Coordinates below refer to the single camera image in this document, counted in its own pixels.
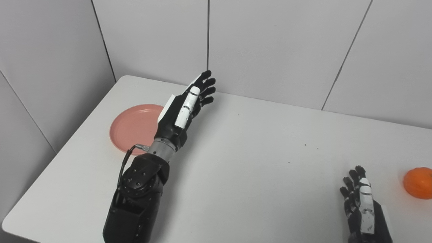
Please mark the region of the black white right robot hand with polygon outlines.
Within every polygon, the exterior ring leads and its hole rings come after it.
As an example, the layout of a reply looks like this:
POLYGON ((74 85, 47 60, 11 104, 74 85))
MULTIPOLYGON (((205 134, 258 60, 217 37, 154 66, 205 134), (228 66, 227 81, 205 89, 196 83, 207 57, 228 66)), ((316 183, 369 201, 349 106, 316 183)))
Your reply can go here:
POLYGON ((343 178, 345 186, 340 187, 350 230, 348 242, 392 243, 383 207, 374 199, 366 170, 357 165, 348 174, 343 178))

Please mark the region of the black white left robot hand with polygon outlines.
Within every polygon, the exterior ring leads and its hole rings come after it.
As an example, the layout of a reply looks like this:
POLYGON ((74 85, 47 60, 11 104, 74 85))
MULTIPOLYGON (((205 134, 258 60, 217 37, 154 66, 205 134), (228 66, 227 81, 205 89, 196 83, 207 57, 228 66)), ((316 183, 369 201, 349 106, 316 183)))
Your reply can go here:
POLYGON ((155 138, 170 142, 174 151, 187 141, 187 130, 202 107, 214 101, 216 79, 206 70, 194 79, 180 95, 171 95, 158 117, 155 138))

